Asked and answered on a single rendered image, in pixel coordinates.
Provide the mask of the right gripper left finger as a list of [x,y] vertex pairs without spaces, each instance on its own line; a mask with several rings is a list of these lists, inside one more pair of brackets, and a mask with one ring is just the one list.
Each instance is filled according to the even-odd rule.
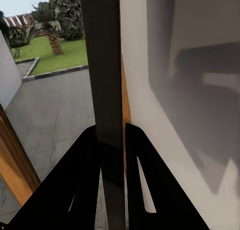
[[2,230],[94,230],[101,159],[87,128]]

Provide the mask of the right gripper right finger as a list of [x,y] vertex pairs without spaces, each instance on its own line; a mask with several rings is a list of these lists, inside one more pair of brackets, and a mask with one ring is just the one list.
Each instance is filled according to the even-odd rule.
[[[144,131],[125,125],[129,230],[210,230]],[[145,210],[139,158],[156,213]]]

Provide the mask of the poster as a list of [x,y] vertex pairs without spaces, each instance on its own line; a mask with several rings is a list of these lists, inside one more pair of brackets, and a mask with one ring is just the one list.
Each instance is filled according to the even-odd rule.
[[80,0],[109,230],[126,230],[120,0]]

